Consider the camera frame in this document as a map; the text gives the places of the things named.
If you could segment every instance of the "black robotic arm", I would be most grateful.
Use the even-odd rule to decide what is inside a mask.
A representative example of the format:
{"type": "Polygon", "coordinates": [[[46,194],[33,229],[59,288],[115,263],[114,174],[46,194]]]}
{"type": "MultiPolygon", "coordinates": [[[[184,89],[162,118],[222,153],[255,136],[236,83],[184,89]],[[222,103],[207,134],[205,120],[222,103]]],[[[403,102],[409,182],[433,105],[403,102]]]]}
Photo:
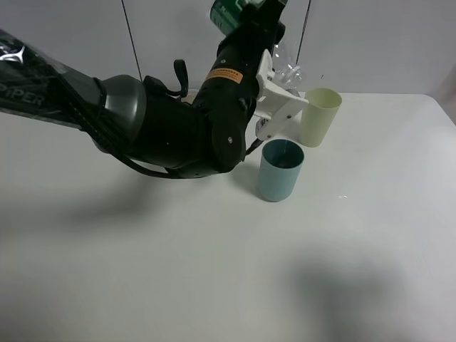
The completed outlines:
{"type": "Polygon", "coordinates": [[[242,24],[220,43],[193,104],[185,63],[175,61],[180,91],[158,79],[100,81],[0,31],[0,110],[87,132],[97,146],[145,175],[196,178],[229,172],[246,155],[245,130],[257,104],[262,54],[284,35],[286,0],[248,5],[242,24]],[[159,165],[151,171],[134,160],[159,165]]]}

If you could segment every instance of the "table surface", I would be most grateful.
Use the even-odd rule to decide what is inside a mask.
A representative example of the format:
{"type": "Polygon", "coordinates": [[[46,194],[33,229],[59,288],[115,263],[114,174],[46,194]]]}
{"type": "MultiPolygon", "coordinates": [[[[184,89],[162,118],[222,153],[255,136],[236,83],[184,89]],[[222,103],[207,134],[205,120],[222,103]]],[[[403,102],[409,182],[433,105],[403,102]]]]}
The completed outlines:
{"type": "Polygon", "coordinates": [[[2,338],[454,340],[456,127],[432,98],[343,94],[280,203],[258,198],[260,150],[156,180],[77,130],[0,131],[2,338]]]}

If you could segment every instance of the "yellow cup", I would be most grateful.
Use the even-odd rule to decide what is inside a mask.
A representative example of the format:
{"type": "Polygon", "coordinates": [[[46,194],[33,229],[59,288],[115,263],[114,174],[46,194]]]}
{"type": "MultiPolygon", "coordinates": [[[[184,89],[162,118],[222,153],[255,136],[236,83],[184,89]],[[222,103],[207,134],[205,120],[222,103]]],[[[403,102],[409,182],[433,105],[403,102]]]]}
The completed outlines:
{"type": "Polygon", "coordinates": [[[304,97],[309,104],[302,113],[299,141],[307,147],[318,147],[341,107],[342,97],[327,88],[310,90],[304,97]]]}

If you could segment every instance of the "green object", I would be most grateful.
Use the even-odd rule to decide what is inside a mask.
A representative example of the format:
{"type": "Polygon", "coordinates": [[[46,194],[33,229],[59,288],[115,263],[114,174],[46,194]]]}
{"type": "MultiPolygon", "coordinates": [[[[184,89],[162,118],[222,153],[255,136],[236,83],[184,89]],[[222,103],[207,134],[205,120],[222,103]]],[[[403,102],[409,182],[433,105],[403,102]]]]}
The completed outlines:
{"type": "Polygon", "coordinates": [[[306,93],[309,102],[301,117],[299,141],[307,147],[318,147],[325,138],[342,104],[342,97],[334,90],[317,88],[306,93]]]}
{"type": "Polygon", "coordinates": [[[293,192],[304,162],[304,152],[292,141],[269,141],[261,153],[258,188],[271,202],[285,200],[293,192]]]}
{"type": "Polygon", "coordinates": [[[225,35],[228,36],[239,25],[242,9],[249,0],[215,0],[209,17],[212,23],[225,35]]]}

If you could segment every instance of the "light blue paper cup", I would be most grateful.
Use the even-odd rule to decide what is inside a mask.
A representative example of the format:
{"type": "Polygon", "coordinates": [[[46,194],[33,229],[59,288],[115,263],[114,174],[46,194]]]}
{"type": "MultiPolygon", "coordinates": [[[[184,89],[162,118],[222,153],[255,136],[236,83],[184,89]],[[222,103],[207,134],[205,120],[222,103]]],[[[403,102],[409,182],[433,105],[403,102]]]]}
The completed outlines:
{"type": "Polygon", "coordinates": [[[304,152],[292,141],[268,142],[261,153],[259,191],[271,202],[285,200],[293,192],[304,162],[304,152]]]}

